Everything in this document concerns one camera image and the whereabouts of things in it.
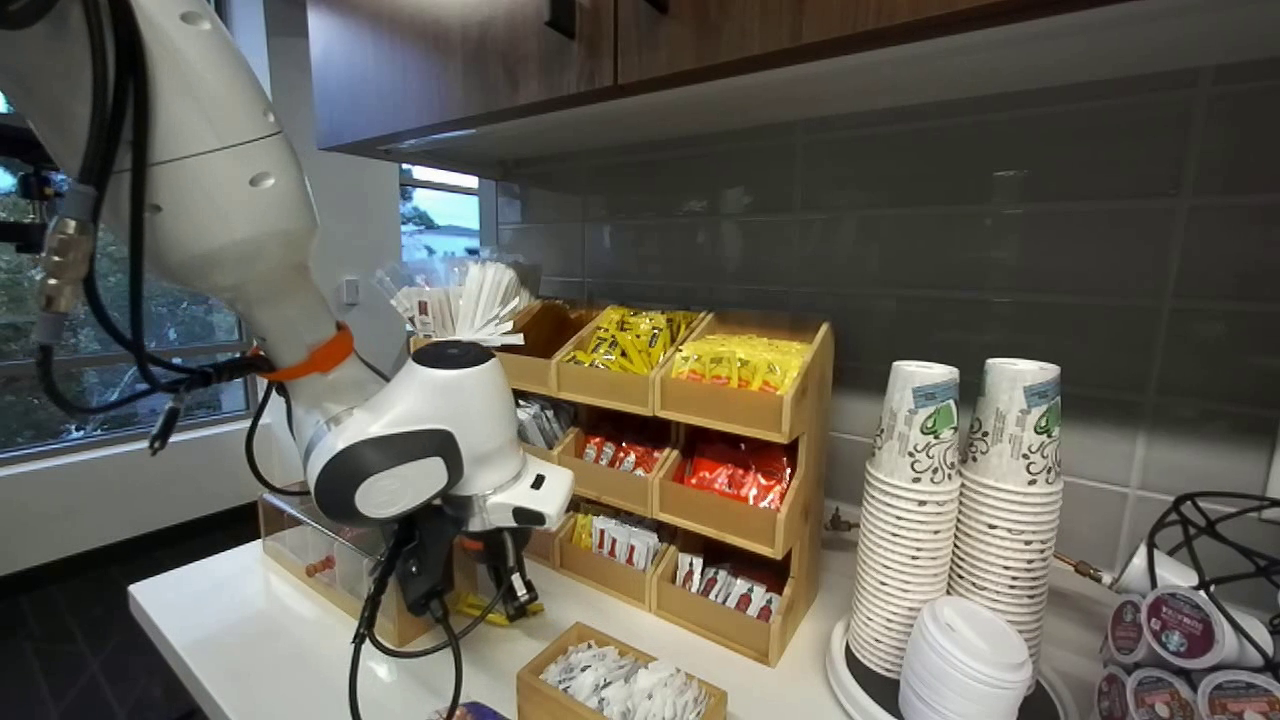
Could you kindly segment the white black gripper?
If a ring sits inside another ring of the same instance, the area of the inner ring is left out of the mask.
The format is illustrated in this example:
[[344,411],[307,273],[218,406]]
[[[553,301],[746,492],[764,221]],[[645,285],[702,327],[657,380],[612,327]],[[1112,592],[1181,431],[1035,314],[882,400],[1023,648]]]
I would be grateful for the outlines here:
[[492,348],[438,340],[356,406],[307,457],[317,508],[336,525],[399,525],[395,589],[426,617],[453,592],[458,525],[485,538],[485,570],[509,622],[536,614],[526,531],[561,530],[577,472],[517,437],[517,396]]

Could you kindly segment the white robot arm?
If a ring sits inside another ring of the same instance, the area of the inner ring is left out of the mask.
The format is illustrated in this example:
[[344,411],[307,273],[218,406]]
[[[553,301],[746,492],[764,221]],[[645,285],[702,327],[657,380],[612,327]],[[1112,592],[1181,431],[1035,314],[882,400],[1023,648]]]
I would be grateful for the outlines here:
[[4,0],[0,65],[23,125],[72,170],[39,247],[35,345],[52,348],[84,297],[96,221],[123,186],[134,255],[261,338],[246,363],[293,396],[317,508],[403,538],[408,605],[472,538],[501,605],[526,614],[526,541],[563,519],[573,472],[521,448],[492,348],[431,340],[392,376],[360,363],[307,273],[312,190],[226,21],[204,0]]

